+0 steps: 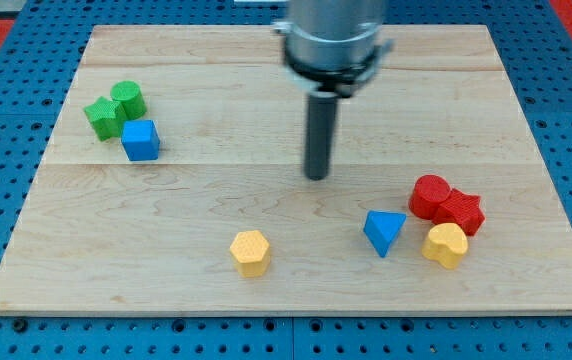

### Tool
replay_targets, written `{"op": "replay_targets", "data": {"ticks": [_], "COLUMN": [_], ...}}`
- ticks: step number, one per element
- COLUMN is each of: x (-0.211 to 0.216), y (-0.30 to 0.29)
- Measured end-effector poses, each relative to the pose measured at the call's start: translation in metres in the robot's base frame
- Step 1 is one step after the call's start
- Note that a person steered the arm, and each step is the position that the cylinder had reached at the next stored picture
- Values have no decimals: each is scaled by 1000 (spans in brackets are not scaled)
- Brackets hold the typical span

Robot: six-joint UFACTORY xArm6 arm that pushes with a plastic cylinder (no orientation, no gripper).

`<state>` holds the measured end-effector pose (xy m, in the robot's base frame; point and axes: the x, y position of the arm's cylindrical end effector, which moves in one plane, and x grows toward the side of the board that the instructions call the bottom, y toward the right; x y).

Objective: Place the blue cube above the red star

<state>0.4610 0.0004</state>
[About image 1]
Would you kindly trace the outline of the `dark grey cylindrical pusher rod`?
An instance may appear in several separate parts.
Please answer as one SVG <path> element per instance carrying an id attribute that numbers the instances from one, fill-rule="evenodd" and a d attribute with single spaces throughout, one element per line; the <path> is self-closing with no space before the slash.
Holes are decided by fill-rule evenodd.
<path id="1" fill-rule="evenodd" d="M 308 95 L 303 171 L 310 180 L 329 174 L 337 108 L 335 93 Z"/>

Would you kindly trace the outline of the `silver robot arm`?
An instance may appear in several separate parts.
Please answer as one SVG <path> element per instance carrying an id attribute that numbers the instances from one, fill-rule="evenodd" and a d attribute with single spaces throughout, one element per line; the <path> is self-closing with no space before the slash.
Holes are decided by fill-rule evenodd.
<path id="1" fill-rule="evenodd" d="M 330 172 L 339 101 L 376 75 L 392 42 L 377 42 L 386 18 L 384 0 L 290 0 L 274 23 L 282 36 L 282 62 L 306 92 L 303 173 L 322 180 Z"/>

